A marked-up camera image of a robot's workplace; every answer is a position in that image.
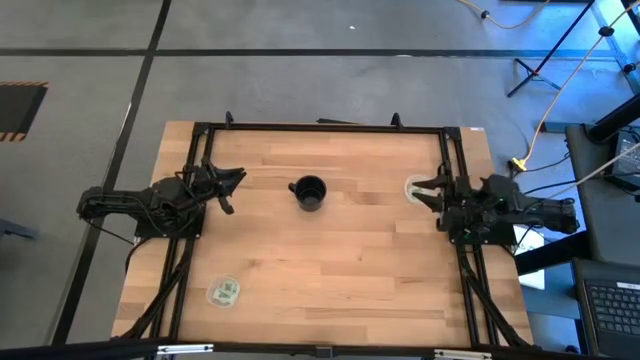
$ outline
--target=concrete floor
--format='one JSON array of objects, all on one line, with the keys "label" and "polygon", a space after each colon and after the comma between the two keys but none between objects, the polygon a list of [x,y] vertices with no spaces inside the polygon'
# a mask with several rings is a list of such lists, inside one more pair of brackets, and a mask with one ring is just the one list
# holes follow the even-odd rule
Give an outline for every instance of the concrete floor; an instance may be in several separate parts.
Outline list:
[{"label": "concrete floor", "polygon": [[[602,4],[616,6],[612,1]],[[499,0],[477,3],[509,23],[534,7]],[[160,4],[6,0],[0,4],[0,47],[144,48]],[[481,23],[453,0],[182,0],[171,7],[160,47],[549,49],[582,5],[550,7],[527,26],[504,31]],[[587,14],[563,48],[590,48],[597,29]],[[605,42],[600,46],[608,49]],[[633,51],[635,43],[626,46]],[[14,237],[0,242],[0,348],[46,341],[85,229],[75,214],[77,199],[105,174],[141,60],[0,57],[1,80],[50,83],[27,139],[0,143],[0,217],[40,231],[34,242]],[[535,65],[539,59],[526,61]],[[553,60],[544,75],[562,83],[576,65],[575,60]],[[506,92],[524,76],[509,58],[156,58],[117,187],[148,185],[165,122],[222,121],[226,110],[237,121],[325,117],[386,124],[399,112],[407,125],[481,126],[494,165],[504,172],[506,159],[526,152],[554,96],[545,84],[532,83],[507,99]],[[549,119],[592,122],[631,95],[614,61],[589,61]],[[564,136],[543,134],[528,165],[554,162],[565,152]],[[567,161],[518,181],[528,189],[572,178]],[[131,234],[133,224],[113,217],[105,227]],[[70,341],[108,338],[128,249],[101,236]],[[536,296],[531,297],[533,307],[542,301]],[[532,324],[549,328],[550,321]],[[552,340],[548,334],[536,336],[536,342],[553,350],[573,342],[562,334]]]}]

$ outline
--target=wooden tabletop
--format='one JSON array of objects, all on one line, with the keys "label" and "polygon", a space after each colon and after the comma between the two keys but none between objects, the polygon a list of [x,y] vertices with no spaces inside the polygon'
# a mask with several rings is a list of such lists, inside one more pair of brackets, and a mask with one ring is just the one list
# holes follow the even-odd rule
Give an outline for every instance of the wooden tabletop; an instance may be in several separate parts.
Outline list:
[{"label": "wooden tabletop", "polygon": [[[167,123],[153,181],[182,168],[192,129],[191,122]],[[487,140],[482,129],[461,130],[478,186],[479,176],[493,172]],[[244,167],[247,177],[229,199],[235,214],[225,215],[217,202],[208,205],[181,340],[469,346],[454,247],[435,230],[436,215],[404,194],[409,176],[435,176],[441,163],[437,136],[216,131],[212,161],[220,168]],[[328,187],[323,207],[313,213],[299,209],[287,189],[310,174]],[[167,243],[149,241],[131,259],[114,335],[128,330],[156,294]],[[531,341],[513,259],[499,247],[485,246],[484,253],[494,301]],[[231,308],[216,307],[205,296],[221,276],[241,287]],[[170,299],[162,334],[172,304]],[[476,299],[486,342],[481,309]]]}]

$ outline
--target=black mug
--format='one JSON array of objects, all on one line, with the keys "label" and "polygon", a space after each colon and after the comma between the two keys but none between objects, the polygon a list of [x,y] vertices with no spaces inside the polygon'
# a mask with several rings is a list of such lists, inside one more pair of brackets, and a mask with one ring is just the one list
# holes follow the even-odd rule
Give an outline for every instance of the black mug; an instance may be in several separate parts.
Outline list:
[{"label": "black mug", "polygon": [[289,190],[296,195],[298,205],[304,211],[316,211],[322,206],[327,195],[327,185],[317,176],[303,176],[295,184],[289,184]]}]

